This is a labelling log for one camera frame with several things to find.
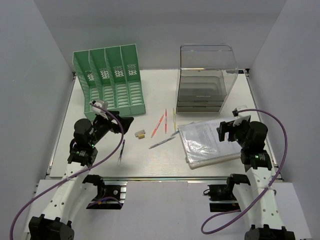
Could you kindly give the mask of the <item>clear plastic document folder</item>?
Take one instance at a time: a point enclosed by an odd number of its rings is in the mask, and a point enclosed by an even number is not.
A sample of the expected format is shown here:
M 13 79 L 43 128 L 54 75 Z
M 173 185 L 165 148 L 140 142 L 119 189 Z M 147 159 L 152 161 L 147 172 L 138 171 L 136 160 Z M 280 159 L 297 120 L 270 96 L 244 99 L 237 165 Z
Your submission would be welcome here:
M 220 122 L 234 119 L 225 117 L 178 126 L 185 159 L 192 170 L 240 158 L 239 144 L 229 142 L 227 134 L 224 141 L 220 142 L 217 132 Z

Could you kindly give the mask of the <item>clear acrylic drawer cabinet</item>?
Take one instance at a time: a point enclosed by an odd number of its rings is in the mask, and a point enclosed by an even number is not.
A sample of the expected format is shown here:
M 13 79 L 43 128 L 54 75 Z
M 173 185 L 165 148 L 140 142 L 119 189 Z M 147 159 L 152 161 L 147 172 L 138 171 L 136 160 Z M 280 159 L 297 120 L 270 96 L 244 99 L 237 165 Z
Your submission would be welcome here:
M 219 113 L 237 78 L 238 64 L 230 45 L 181 45 L 176 112 Z

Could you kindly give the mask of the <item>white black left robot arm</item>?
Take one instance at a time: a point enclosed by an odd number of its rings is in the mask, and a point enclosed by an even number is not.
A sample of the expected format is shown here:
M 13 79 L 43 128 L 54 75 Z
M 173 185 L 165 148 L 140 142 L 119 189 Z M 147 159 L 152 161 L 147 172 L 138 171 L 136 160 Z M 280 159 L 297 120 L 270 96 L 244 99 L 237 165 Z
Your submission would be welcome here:
M 53 197 L 40 216 L 33 216 L 29 221 L 32 240 L 74 239 L 72 225 L 79 212 L 106 193 L 102 177 L 89 173 L 96 165 L 96 144 L 108 132 L 124 135 L 133 121 L 133 117 L 120 117 L 118 111 L 99 108 L 93 121 L 82 118 L 75 122 L 61 183 L 55 187 Z

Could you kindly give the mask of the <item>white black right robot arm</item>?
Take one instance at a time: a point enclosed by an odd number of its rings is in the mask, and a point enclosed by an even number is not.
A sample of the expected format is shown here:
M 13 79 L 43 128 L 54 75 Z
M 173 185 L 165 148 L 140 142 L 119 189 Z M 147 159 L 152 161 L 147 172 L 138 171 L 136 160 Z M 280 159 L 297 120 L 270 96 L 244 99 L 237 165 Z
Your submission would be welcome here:
M 222 121 L 217 128 L 219 141 L 237 142 L 245 174 L 231 174 L 226 195 L 237 200 L 249 228 L 246 240 L 293 240 L 295 234 L 286 229 L 272 189 L 272 163 L 265 147 L 268 128 L 250 120 Z

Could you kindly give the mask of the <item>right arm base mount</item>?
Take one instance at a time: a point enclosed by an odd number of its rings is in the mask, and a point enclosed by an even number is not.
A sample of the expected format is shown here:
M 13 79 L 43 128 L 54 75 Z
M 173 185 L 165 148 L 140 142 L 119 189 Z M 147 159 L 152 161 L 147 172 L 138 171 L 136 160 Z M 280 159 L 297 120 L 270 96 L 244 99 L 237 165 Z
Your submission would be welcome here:
M 234 186 L 247 184 L 250 181 L 245 174 L 231 174 L 225 184 L 210 184 L 203 191 L 204 196 L 209 198 L 209 208 L 211 213 L 224 213 L 230 211 L 239 211 L 240 207 L 236 197 L 233 194 Z

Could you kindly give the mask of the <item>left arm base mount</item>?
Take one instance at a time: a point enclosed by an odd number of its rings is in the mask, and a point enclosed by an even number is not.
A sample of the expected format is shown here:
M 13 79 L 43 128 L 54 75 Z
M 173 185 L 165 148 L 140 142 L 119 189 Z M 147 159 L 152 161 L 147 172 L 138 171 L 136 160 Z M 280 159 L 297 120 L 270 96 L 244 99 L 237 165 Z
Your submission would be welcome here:
M 91 210 L 121 210 L 125 201 L 126 187 L 124 184 L 110 183 L 99 175 L 85 177 L 84 184 L 94 186 L 96 196 L 86 207 Z

